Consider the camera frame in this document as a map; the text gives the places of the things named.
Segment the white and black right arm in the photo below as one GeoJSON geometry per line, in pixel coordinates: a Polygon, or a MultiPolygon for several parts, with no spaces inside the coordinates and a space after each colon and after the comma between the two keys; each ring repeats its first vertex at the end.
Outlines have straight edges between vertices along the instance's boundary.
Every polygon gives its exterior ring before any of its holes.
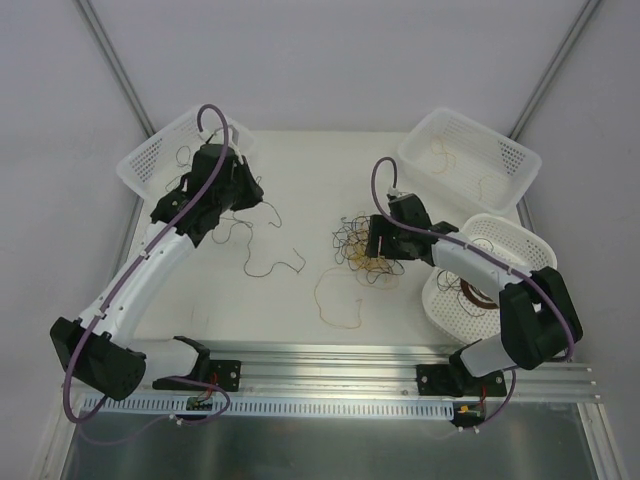
{"type": "Polygon", "coordinates": [[[420,387],[431,395],[477,395],[505,370],[533,370],[572,356],[583,328],[556,269],[509,263],[450,223],[433,223],[413,193],[391,189],[387,199],[388,207],[371,219],[368,256],[421,261],[449,271],[480,290],[499,311],[497,334],[460,348],[445,364],[421,366],[420,387]]]}

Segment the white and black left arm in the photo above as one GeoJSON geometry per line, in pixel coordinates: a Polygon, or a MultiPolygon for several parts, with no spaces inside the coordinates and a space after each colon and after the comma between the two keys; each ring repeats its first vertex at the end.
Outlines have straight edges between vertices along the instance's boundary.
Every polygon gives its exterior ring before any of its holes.
{"type": "Polygon", "coordinates": [[[139,252],[75,320],[50,330],[67,380],[77,379],[113,400],[139,385],[199,389],[210,379],[210,351],[185,336],[133,340],[143,314],[169,274],[219,224],[223,213],[255,207],[264,192],[246,157],[221,144],[203,144],[176,188],[150,215],[139,252]]]}

